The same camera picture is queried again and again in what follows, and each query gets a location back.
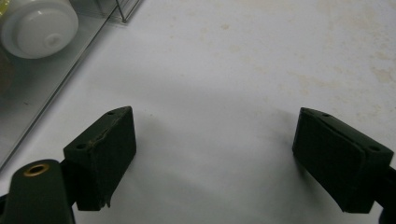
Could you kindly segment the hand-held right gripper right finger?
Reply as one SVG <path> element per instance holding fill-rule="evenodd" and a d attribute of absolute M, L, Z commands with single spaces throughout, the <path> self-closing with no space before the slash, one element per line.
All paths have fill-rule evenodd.
<path fill-rule="evenodd" d="M 340 119 L 301 108 L 292 152 L 342 211 L 394 211 L 394 152 Z"/>

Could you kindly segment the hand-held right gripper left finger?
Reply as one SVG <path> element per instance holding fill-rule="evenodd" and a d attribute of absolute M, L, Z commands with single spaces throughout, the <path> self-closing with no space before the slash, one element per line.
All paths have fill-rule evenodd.
<path fill-rule="evenodd" d="M 132 108 L 106 112 L 64 148 L 63 174 L 69 202 L 80 211 L 109 206 L 135 153 Z"/>

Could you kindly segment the clear acrylic tray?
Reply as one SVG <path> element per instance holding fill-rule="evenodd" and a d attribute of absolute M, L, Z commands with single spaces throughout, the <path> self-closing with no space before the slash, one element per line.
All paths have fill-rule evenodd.
<path fill-rule="evenodd" d="M 24 59 L 0 43 L 0 171 L 109 21 L 99 14 L 95 0 L 69 1 L 78 15 L 78 31 L 62 50 L 44 58 Z"/>

